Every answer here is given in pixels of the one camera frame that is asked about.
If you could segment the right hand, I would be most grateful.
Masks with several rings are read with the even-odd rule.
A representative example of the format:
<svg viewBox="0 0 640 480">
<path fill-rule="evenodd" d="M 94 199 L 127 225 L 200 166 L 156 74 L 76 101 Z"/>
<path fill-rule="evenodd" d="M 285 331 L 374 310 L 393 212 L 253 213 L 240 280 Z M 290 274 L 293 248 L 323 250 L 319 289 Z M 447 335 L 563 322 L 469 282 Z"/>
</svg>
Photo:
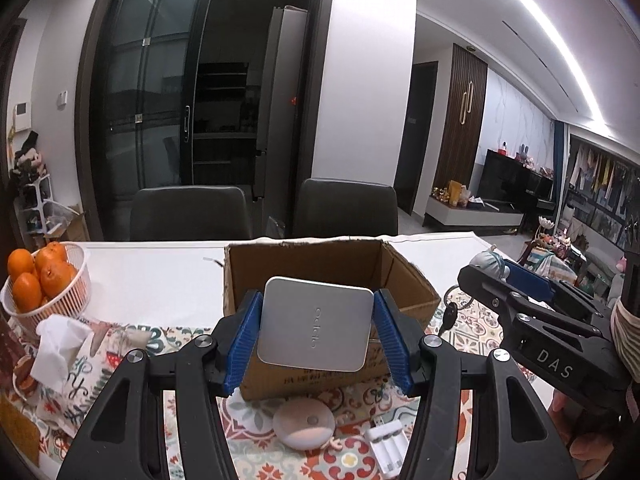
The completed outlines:
<svg viewBox="0 0 640 480">
<path fill-rule="evenodd" d="M 639 465 L 639 404 L 636 387 L 627 392 L 627 408 L 632 426 L 628 431 L 614 430 L 597 432 L 577 428 L 577 419 L 567 416 L 567 407 L 572 400 L 555 390 L 548 414 L 573 460 L 578 461 L 579 479 L 638 479 Z"/>
</svg>

